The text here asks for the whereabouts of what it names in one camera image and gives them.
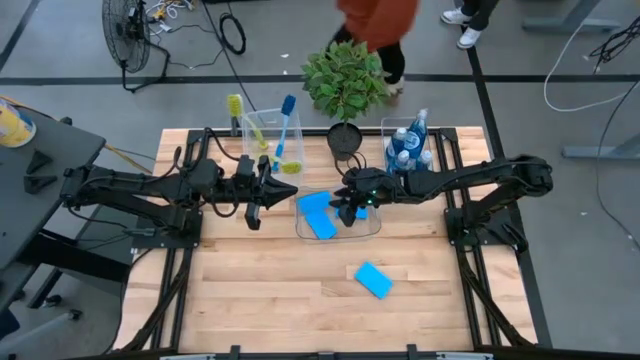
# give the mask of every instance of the orange shirt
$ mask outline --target orange shirt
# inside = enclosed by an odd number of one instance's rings
[[[399,42],[409,32],[418,11],[418,0],[338,0],[345,26],[369,51]]]

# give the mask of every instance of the concrete floor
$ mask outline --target concrete floor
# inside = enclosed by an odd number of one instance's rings
[[[575,1],[502,1],[492,24],[481,38],[477,52],[485,75],[546,75],[568,35],[526,33],[520,28],[525,16],[562,15]],[[0,8],[0,48],[18,25],[28,3],[4,0]],[[232,3],[242,22],[247,53],[231,55],[240,75],[300,74],[299,65],[308,53],[322,48],[341,23],[332,1],[270,0]],[[403,41],[407,73],[470,75],[465,52],[455,48],[457,27],[438,21],[451,0],[424,0],[413,30]],[[214,19],[226,5],[210,5]],[[7,78],[116,78],[119,68],[105,46],[101,26],[101,2],[41,0],[4,68]],[[626,26],[640,13],[635,0],[602,2],[593,16],[615,19]],[[283,26],[296,19],[301,28]],[[203,11],[181,12],[170,22],[200,24],[209,29]],[[567,51],[557,74],[589,74],[594,62],[583,55],[599,46],[606,35],[578,36]],[[220,50],[212,34],[184,29],[164,34],[162,44],[174,61],[188,64],[211,61]],[[640,46],[602,66],[604,74],[637,74]],[[153,76],[161,69],[161,57],[152,52],[147,67],[136,76]],[[170,76],[231,75],[226,59],[214,66],[189,70],[171,66]],[[630,83],[551,84],[554,104],[578,106],[612,97]],[[303,126],[329,126],[332,121],[316,113],[300,83],[252,83],[245,85],[259,109],[278,106],[285,94],[298,97]],[[546,159],[554,167],[555,188],[540,199],[520,201],[525,231],[549,331],[556,348],[640,353],[640,254],[626,235],[600,209],[595,197],[594,162],[564,159],[562,145],[597,144],[615,104],[576,113],[557,113],[546,107],[541,83],[488,83],[493,111],[508,156],[529,153]],[[104,136],[114,146],[153,156],[163,128],[227,127],[226,95],[239,93],[236,84],[156,85],[135,95],[119,85],[13,86],[0,85],[0,94],[27,103],[52,116],[70,116],[74,125]],[[619,143],[640,131],[640,102],[631,95],[618,112],[606,144]],[[410,116],[429,107],[433,125],[484,126],[478,94],[473,82],[408,82],[397,106],[372,111],[358,125],[377,125],[385,116]],[[152,164],[140,160],[147,166]],[[103,152],[97,164],[132,170],[115,156]],[[605,202],[635,234],[634,220],[640,209],[635,179],[640,168],[632,162],[602,162],[602,194]],[[75,236],[82,222],[67,214],[56,214],[47,228]],[[40,269],[27,286],[39,286],[46,269]],[[25,310],[22,303],[12,309],[23,323],[23,331],[51,319],[65,309],[83,310],[86,317],[51,334],[37,348],[16,349],[21,359],[59,359],[98,354],[110,342],[118,319],[118,299],[71,277],[55,293],[65,298],[61,308]]]

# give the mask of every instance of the blue toothbrush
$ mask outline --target blue toothbrush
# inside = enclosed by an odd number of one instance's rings
[[[280,143],[278,143],[278,148],[276,148],[276,157],[282,158],[282,152],[284,152],[284,139],[287,135],[287,127],[289,127],[289,115],[293,111],[293,107],[296,106],[296,97],[292,95],[287,95],[284,98],[284,102],[282,103],[282,109],[280,112],[282,113],[282,135],[280,136]],[[280,164],[277,160],[273,162],[273,171],[277,172],[280,167]]]

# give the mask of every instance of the wooden table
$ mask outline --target wooden table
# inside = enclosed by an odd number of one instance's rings
[[[482,128],[460,127],[457,132],[464,165],[489,159]],[[169,168],[174,149],[184,147],[187,133],[163,132],[154,173]],[[304,141],[305,185],[339,184],[326,139]],[[231,154],[242,152],[241,139],[222,139],[222,144]],[[379,137],[365,137],[360,151],[369,166],[382,166]],[[227,173],[235,170],[235,163],[213,142],[209,157]],[[470,189],[471,197],[481,198],[491,189]],[[472,349],[455,250],[443,222],[443,195],[417,206],[383,206],[380,233],[368,241],[344,244],[308,245],[298,239],[294,204],[291,198],[261,211],[260,231],[247,228],[243,206],[229,219],[203,208],[202,242],[192,262],[181,353],[227,353],[231,345],[241,345],[242,352],[405,351],[410,343],[420,351]],[[520,333],[535,342],[513,251],[484,246],[483,253],[495,302]],[[165,254],[154,250],[133,269],[116,348],[131,340],[155,307]],[[353,279],[364,261],[393,279],[386,299],[378,300]],[[477,300],[483,341],[489,343],[478,304]]]

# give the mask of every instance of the white shoe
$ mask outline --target white shoe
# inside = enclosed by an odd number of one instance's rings
[[[472,47],[473,45],[476,44],[476,41],[478,41],[478,38],[480,38],[481,34],[482,34],[482,31],[473,30],[472,28],[467,28],[464,34],[460,36],[460,39],[458,39],[458,48],[468,49]]]
[[[387,84],[387,92],[390,96],[396,96],[404,90],[404,76],[395,84]]]
[[[471,16],[463,14],[462,8],[457,8],[443,12],[442,15],[440,15],[440,20],[447,24],[464,25],[471,20]]]

